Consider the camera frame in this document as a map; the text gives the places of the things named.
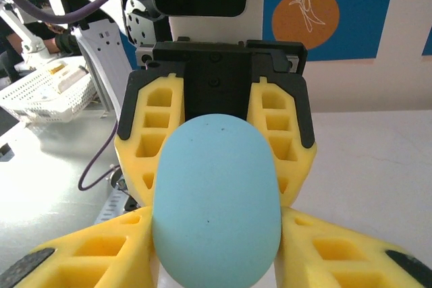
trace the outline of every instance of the blue foam ball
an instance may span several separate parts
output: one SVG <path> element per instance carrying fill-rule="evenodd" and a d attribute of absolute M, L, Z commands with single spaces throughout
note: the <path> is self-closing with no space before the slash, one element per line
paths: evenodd
<path fill-rule="evenodd" d="M 204 115 L 165 143 L 157 170 L 153 239 L 185 288 L 246 288 L 269 269 L 281 237 L 271 149 L 251 124 Z"/>

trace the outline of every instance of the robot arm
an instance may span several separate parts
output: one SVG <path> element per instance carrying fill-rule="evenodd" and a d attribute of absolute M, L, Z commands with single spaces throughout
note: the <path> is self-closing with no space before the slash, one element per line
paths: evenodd
<path fill-rule="evenodd" d="M 144 207 L 37 247 L 0 286 L 156 287 L 159 257 L 185 288 L 247 288 L 272 260 L 281 288 L 430 287 L 432 270 L 403 249 L 290 208 L 317 151 L 307 51 L 259 40 L 257 25 L 250 39 L 242 24 L 262 0 L 153 1 L 175 41 L 130 74 L 115 139 Z M 239 142 L 251 129 L 259 152 Z"/>
<path fill-rule="evenodd" d="M 58 57 L 47 50 L 43 40 L 31 33 L 25 24 L 36 22 L 20 8 L 16 7 L 12 0 L 0 0 L 0 17 L 22 40 L 22 56 L 25 62 L 32 67 L 40 67 L 46 62 Z"/>
<path fill-rule="evenodd" d="M 57 15 L 68 12 L 68 0 L 50 0 L 50 3 Z M 126 35 L 135 47 L 153 47 L 157 40 L 170 40 L 171 35 L 167 18 L 153 9 L 151 0 L 108 0 L 101 10 L 111 21 L 89 22 L 84 28 L 77 27 L 74 35 L 83 55 L 94 67 L 91 72 L 99 96 L 107 103 L 105 108 L 113 108 L 119 118 L 132 71 L 120 33 Z"/>

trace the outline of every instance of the purple cable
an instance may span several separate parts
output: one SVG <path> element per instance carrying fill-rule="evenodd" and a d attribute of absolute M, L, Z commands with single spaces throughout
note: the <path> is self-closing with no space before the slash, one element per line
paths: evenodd
<path fill-rule="evenodd" d="M 51 24 L 71 24 L 74 22 L 79 22 L 83 18 L 94 13 L 107 1 L 108 0 L 95 0 L 89 3 L 88 5 L 85 5 L 83 8 L 80 8 L 72 13 L 67 13 L 63 16 L 56 16 L 50 13 L 43 12 L 41 9 L 33 5 L 28 0 L 13 0 L 13 2 L 19 8 L 24 10 L 30 16 L 33 16 L 34 18 L 42 22 L 51 23 Z"/>
<path fill-rule="evenodd" d="M 94 163 L 96 162 L 96 160 L 100 157 L 100 155 L 102 154 L 102 152 L 107 148 L 108 144 L 110 143 L 110 141 L 114 138 L 114 135 L 117 131 L 117 121 L 114 124 L 114 128 L 111 131 L 111 134 L 109 134 L 109 137 L 107 138 L 107 140 L 105 141 L 105 143 L 102 145 L 102 147 L 99 149 L 99 151 L 97 151 L 97 153 L 94 155 L 94 157 L 90 160 L 90 162 L 87 164 L 87 167 L 84 169 L 84 171 L 81 174 L 80 180 L 78 180 L 78 189 L 81 192 L 85 192 L 86 190 L 89 190 L 91 188 L 93 188 L 95 185 L 97 185 L 99 182 L 102 181 L 103 178 L 105 178 L 108 174 L 110 174 L 111 172 L 113 172 L 114 170 L 120 168 L 119 165 L 116 165 L 112 168 L 110 168 L 107 172 L 105 172 L 103 175 L 101 175 L 98 179 L 96 179 L 94 182 L 92 182 L 90 185 L 84 187 L 82 185 L 82 183 L 84 182 L 84 180 L 86 179 L 87 173 L 90 171 L 91 167 L 94 165 Z"/>

